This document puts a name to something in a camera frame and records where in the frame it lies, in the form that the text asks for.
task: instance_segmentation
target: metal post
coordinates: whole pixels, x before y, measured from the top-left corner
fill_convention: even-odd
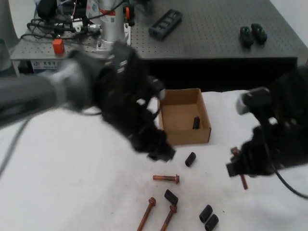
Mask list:
[[[19,39],[16,35],[9,0],[0,0],[0,72],[11,67],[10,51]]]
[[[121,0],[99,0],[101,14],[109,12],[113,7],[118,5]],[[110,50],[115,41],[126,42],[128,33],[125,31],[123,8],[120,5],[115,11],[101,17],[101,43],[104,49]]]

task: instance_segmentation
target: black connector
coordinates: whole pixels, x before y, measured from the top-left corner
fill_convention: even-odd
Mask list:
[[[268,35],[265,33],[264,29],[260,24],[251,24],[252,34],[256,38],[259,44],[264,44],[268,39]]]
[[[199,129],[199,127],[200,127],[200,118],[198,116],[196,116],[193,119],[193,126],[192,126],[192,128],[193,129]]]
[[[201,220],[202,223],[205,223],[206,220],[210,217],[210,215],[212,214],[213,209],[210,205],[207,205],[205,207],[205,209],[200,213],[199,218]]]
[[[177,205],[179,198],[174,195],[169,189],[165,192],[165,198],[173,205]]]
[[[192,152],[189,157],[187,157],[187,159],[185,160],[185,165],[187,167],[190,167],[192,165],[192,163],[194,162],[194,160],[196,159],[196,154],[194,152]]]
[[[213,214],[213,216],[211,216],[211,218],[205,224],[205,230],[212,231],[215,228],[215,226],[218,224],[218,222],[219,222],[218,217],[215,214]]]
[[[170,9],[149,28],[149,34],[153,38],[163,40],[181,20],[182,13]]]
[[[254,44],[254,38],[251,34],[251,30],[247,26],[243,26],[240,29],[240,40],[243,46],[250,48]]]

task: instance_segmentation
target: black cylindrical plug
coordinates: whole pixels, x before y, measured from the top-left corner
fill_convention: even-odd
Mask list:
[[[176,195],[174,195],[169,189],[167,189],[165,192],[165,198],[173,205],[177,205],[179,201],[179,198]]]
[[[202,223],[205,223],[206,220],[210,217],[210,215],[212,214],[213,209],[210,205],[207,205],[205,207],[205,209],[200,213],[199,218],[201,220]]]
[[[199,127],[200,127],[200,118],[198,116],[196,116],[193,119],[193,126],[192,126],[192,128],[193,129],[199,129]]]
[[[211,218],[205,224],[205,230],[212,231],[215,228],[215,226],[218,224],[218,222],[219,222],[218,217],[215,214],[213,214],[213,216],[211,216]]]
[[[192,165],[192,163],[194,162],[194,160],[196,159],[196,154],[194,152],[192,152],[189,157],[187,157],[187,159],[185,160],[185,165],[187,167],[190,167]]]

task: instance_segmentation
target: bolt head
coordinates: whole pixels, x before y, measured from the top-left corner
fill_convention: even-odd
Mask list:
[[[176,175],[175,177],[176,177],[175,183],[178,184],[180,182],[180,176]]]
[[[237,147],[234,147],[234,148],[231,148],[231,153],[232,153],[233,155],[237,155],[237,154],[240,153],[240,150],[239,150]]]
[[[152,206],[155,206],[155,205],[156,205],[156,200],[155,200],[155,198],[154,198],[154,197],[151,197],[151,198],[149,199],[149,203],[150,203]]]
[[[173,212],[173,213],[177,213],[177,206],[176,205],[170,205],[170,210]]]

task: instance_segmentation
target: black plastic part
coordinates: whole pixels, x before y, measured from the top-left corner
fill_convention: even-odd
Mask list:
[[[205,223],[206,220],[210,217],[210,215],[212,214],[213,209],[212,206],[207,205],[205,207],[205,209],[200,213],[199,218],[201,220],[202,223]]]
[[[264,44],[268,39],[268,35],[265,33],[264,29],[260,24],[251,24],[252,34],[260,44]]]
[[[153,38],[163,40],[181,20],[182,13],[170,9],[149,28],[149,34]]]
[[[176,195],[174,195],[169,189],[167,189],[165,192],[165,198],[173,205],[177,205],[179,201],[179,198]]]
[[[244,47],[250,48],[254,44],[254,38],[251,34],[251,30],[247,26],[243,26],[240,29],[240,40]]]
[[[193,119],[193,126],[192,126],[192,128],[193,129],[199,129],[199,127],[200,127],[200,118],[198,116],[196,116]]]
[[[215,214],[213,214],[213,216],[211,216],[211,218],[205,224],[205,230],[212,231],[215,228],[215,226],[218,224],[218,222],[219,222],[218,217]]]
[[[196,159],[196,154],[194,152],[192,152],[189,157],[185,160],[185,165],[187,167],[190,167],[192,165],[192,163],[194,162],[194,160]]]
[[[56,13],[57,0],[41,0],[38,4],[38,16],[49,21]]]

